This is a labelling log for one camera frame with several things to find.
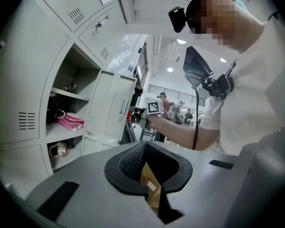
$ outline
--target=metal railing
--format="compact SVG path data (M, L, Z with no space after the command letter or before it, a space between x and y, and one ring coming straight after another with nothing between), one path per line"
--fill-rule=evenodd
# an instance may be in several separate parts
M188 102L188 103L196 104L196 96L189 95L189 94L186 94L183 92L158 87L155 85L149 85L149 91L148 92L153 93L153 94L157 94L157 95L159 95L161 92L165 92L167 97L177 99L177 100L181 100L185 103ZM199 99L199 105L205 106L205 99L200 98Z

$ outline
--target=locker vent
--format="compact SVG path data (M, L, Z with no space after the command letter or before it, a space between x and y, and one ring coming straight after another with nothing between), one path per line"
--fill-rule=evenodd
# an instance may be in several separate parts
M19 112L19 130L35 129L35 113Z
M74 9L68 15L75 22L75 24L79 24L85 18L82 12L80 12L79 8Z
M94 116L89 116L87 124L92 128L96 129L98 118Z
M106 60L108 58L108 56L110 55L110 53L108 52L108 50L106 48L103 49L103 51L100 53L103 58Z

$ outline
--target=black rubber strip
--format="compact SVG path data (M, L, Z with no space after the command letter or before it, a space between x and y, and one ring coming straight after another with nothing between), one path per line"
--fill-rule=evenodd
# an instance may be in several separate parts
M63 183L38 209L39 214L55 221L78 187L79 184L71 181Z
M225 168L225 169L228 169L228 170L231 170L232 167L234 166L234 164L232 164L232 163L223 162L223 161L217 161L217 160L212 160L212 161L209 162L209 164L215 165L215 166L218 166L218 167L221 167L221 168Z

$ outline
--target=hand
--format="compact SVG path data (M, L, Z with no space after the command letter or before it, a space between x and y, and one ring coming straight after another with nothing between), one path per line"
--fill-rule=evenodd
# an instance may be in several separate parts
M160 117L157 115L149 115L147 117L147 120L150 122L149 128L153 128L156 130L157 122L159 119L160 119Z

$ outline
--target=pink cloth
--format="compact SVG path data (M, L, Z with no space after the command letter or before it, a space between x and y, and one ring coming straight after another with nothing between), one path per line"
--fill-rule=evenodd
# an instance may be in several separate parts
M63 127L74 132L76 132L78 129L83 129L84 127L84 121L74 114L72 114L72 116L69 116L66 113L64 118L57 118L56 121Z

